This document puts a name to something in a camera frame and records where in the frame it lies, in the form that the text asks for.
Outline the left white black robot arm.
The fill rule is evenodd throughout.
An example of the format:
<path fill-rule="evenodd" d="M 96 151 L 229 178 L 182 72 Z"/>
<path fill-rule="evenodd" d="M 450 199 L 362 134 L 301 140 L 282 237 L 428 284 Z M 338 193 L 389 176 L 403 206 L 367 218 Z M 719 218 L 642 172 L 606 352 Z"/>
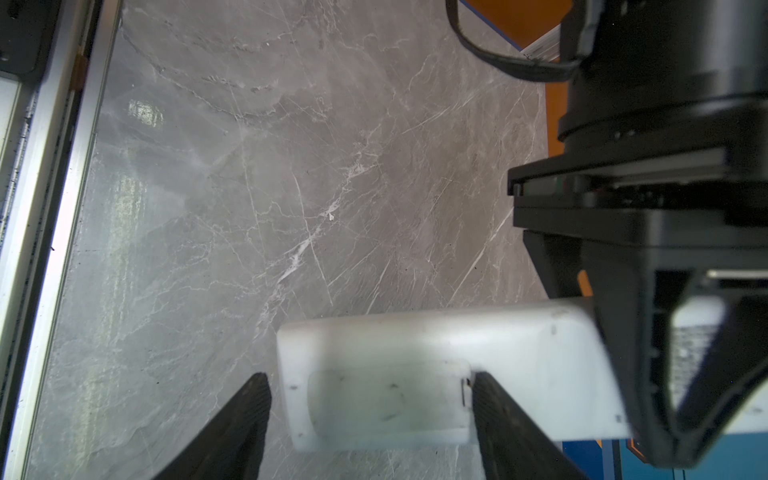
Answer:
<path fill-rule="evenodd" d="M 645 458 L 690 468 L 767 379 L 767 5 L 576 1 L 559 34 L 556 61 L 461 43 L 567 84 L 513 222 L 550 298 L 587 276 Z"/>

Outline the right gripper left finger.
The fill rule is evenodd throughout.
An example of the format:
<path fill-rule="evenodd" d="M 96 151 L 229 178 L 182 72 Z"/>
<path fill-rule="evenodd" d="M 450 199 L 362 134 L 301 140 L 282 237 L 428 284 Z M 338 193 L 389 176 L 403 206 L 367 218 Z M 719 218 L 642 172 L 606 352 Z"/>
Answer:
<path fill-rule="evenodd" d="M 268 376 L 252 375 L 160 473 L 158 479 L 256 479 L 265 451 L 272 395 Z"/>

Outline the white remote control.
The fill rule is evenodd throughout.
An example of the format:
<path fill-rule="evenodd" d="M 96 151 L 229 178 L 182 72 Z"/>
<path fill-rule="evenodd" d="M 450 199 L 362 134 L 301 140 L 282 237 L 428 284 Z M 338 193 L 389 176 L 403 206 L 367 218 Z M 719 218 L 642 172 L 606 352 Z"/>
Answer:
<path fill-rule="evenodd" d="M 279 329 L 277 357 L 302 452 L 474 443 L 480 372 L 551 440 L 631 432 L 586 297 L 296 321 Z"/>

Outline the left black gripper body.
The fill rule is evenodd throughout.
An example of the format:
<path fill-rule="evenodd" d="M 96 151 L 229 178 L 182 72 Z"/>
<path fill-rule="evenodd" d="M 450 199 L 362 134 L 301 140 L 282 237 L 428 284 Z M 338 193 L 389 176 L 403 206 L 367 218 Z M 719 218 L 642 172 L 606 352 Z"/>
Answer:
<path fill-rule="evenodd" d="M 513 223 L 638 247 L 764 248 L 767 183 L 732 175 L 725 147 L 582 168 L 542 160 L 507 172 Z"/>

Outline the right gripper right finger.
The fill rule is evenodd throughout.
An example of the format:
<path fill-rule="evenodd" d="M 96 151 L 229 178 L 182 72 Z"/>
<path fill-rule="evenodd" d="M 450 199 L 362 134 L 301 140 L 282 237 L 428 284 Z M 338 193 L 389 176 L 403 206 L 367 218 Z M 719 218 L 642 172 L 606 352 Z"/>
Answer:
<path fill-rule="evenodd" d="M 584 479 L 489 373 L 472 381 L 472 412 L 487 479 Z"/>

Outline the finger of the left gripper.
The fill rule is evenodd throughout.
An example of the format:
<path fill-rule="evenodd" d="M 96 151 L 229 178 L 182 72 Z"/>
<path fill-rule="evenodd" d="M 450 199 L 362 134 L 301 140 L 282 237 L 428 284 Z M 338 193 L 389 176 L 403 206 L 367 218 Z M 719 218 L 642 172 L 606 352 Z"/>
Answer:
<path fill-rule="evenodd" d="M 523 243 L 549 299 L 582 295 L 578 282 L 581 240 L 525 230 Z"/>
<path fill-rule="evenodd" d="M 767 378 L 767 252 L 587 242 L 582 262 L 647 461 L 693 467 Z"/>

